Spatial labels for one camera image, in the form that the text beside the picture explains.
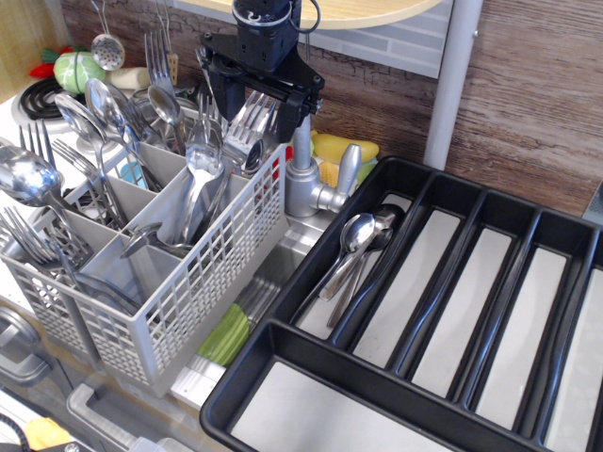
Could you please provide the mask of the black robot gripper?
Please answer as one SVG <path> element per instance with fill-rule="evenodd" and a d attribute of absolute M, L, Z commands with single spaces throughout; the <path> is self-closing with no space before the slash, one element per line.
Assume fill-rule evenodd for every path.
<path fill-rule="evenodd" d="M 302 60 L 298 40 L 288 19 L 267 24 L 239 21 L 235 35 L 202 36 L 199 61 L 226 120 L 244 105 L 247 89 L 281 101 L 276 117 L 279 143 L 290 141 L 304 118 L 318 112 L 324 79 Z"/>

